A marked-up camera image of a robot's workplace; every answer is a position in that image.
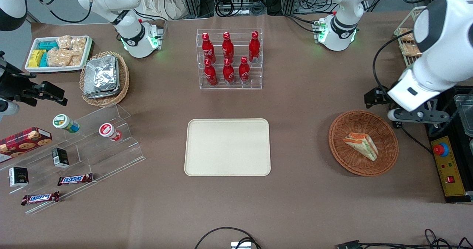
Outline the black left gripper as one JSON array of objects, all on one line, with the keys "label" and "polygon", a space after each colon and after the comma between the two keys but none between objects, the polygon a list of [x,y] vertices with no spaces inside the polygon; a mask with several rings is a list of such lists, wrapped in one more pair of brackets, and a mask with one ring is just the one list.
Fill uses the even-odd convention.
[{"label": "black left gripper", "polygon": [[369,91],[364,95],[364,103],[367,109],[372,106],[380,106],[389,104],[389,97],[385,94],[385,90],[381,88],[374,88],[373,91]]}]

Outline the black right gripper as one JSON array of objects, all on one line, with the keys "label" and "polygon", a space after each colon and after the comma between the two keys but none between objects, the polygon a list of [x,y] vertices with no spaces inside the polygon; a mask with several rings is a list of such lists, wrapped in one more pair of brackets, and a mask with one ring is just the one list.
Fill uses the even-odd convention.
[{"label": "black right gripper", "polygon": [[66,106],[68,100],[64,97],[65,91],[49,81],[42,81],[42,92],[36,88],[37,84],[30,81],[37,75],[23,73],[20,69],[7,62],[5,52],[0,52],[0,94],[7,101],[37,102],[37,99],[50,100],[61,106]]}]

